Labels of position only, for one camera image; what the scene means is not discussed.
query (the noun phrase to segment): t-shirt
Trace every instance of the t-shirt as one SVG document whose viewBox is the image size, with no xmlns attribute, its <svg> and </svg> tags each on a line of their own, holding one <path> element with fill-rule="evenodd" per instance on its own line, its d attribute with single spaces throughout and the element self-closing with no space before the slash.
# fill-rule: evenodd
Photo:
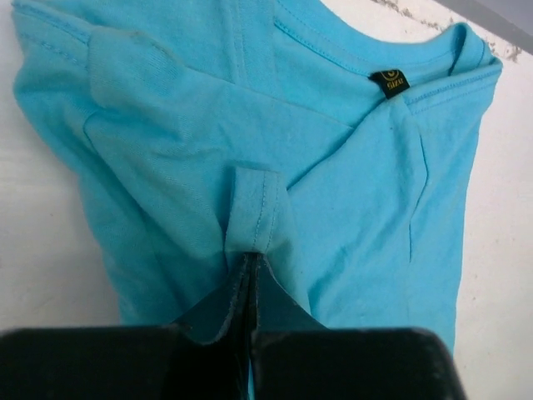
<svg viewBox="0 0 533 400">
<path fill-rule="evenodd" d="M 126 324 L 245 252 L 329 328 L 453 348 L 466 189 L 501 62 L 465 24 L 395 44 L 318 0 L 15 0 L 14 92 L 79 176 Z M 400 70 L 386 98 L 369 79 Z"/>
</svg>

